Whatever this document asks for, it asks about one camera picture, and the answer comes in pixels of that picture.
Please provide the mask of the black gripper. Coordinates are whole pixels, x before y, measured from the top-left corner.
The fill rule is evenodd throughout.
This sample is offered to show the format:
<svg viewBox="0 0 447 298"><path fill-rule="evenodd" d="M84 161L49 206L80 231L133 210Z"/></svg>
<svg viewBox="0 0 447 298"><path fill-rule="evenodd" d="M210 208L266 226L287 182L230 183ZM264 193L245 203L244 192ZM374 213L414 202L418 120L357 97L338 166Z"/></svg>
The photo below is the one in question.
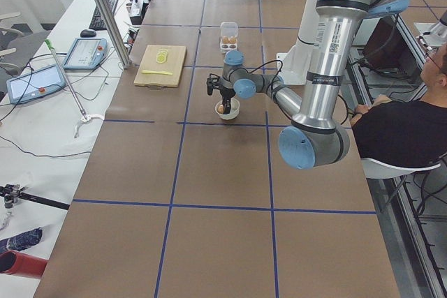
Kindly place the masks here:
<svg viewBox="0 0 447 298"><path fill-rule="evenodd" d="M225 101L225 107L223 102L219 105L219 114L229 114L231 111L231 98L233 97L233 89L229 89L226 87L220 88L220 93L222 96L222 100Z"/></svg>

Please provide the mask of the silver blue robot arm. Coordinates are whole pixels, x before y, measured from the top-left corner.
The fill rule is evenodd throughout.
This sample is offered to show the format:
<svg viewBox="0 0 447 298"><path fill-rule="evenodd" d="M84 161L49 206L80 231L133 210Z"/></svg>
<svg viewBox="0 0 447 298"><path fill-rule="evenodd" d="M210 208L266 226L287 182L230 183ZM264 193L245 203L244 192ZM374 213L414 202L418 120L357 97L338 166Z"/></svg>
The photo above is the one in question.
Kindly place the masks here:
<svg viewBox="0 0 447 298"><path fill-rule="evenodd" d="M295 169L311 169L340 161L350 140L333 118L349 51L364 19L401 13L410 0L316 0L310 65L303 96L284 84L278 74L261 75L243 68L243 55L233 50L224 57L223 73L207 79L207 92L220 91L223 110L230 112L231 99L268 95L291 120L280 132L278 145L283 160Z"/></svg>

